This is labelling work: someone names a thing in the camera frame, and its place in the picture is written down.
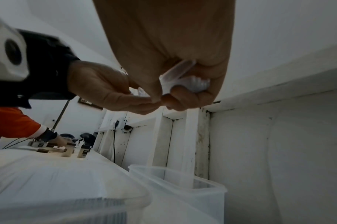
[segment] plastic container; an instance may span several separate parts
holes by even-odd
[[[217,224],[224,221],[225,186],[156,166],[130,165],[129,175],[152,193],[143,223]]]
[[[183,77],[194,65],[195,61],[183,60],[161,75],[160,83],[162,94],[169,94],[172,87],[184,86],[193,93],[199,93],[206,90],[210,86],[210,79],[201,79],[196,76]],[[138,88],[139,96],[149,96],[142,88]]]
[[[0,167],[0,223],[140,223],[148,190],[111,163],[30,155]]]

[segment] orange shirt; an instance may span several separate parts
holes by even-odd
[[[35,138],[46,131],[16,107],[0,107],[0,137]]]

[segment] person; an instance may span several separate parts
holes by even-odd
[[[34,138],[57,146],[66,146],[67,140],[44,125],[37,123],[16,107],[0,107],[0,138]]]
[[[223,84],[230,56],[234,0],[93,0],[110,46],[128,75],[80,61],[57,38],[20,31],[30,76],[0,82],[0,106],[29,107],[28,99],[75,95],[112,111],[147,114],[161,105],[183,111],[211,104]],[[197,64],[186,74],[210,79],[194,94],[182,86],[162,96],[159,76],[183,59]],[[142,87],[150,97],[133,96]]]

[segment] ceiling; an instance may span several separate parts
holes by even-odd
[[[34,16],[119,64],[91,0],[28,0],[28,5]]]

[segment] transparent plastic box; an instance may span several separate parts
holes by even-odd
[[[0,167],[0,224],[140,223],[150,203],[111,163],[29,155]]]
[[[172,169],[130,165],[129,175],[152,193],[143,224],[220,224],[224,221],[225,186]]]

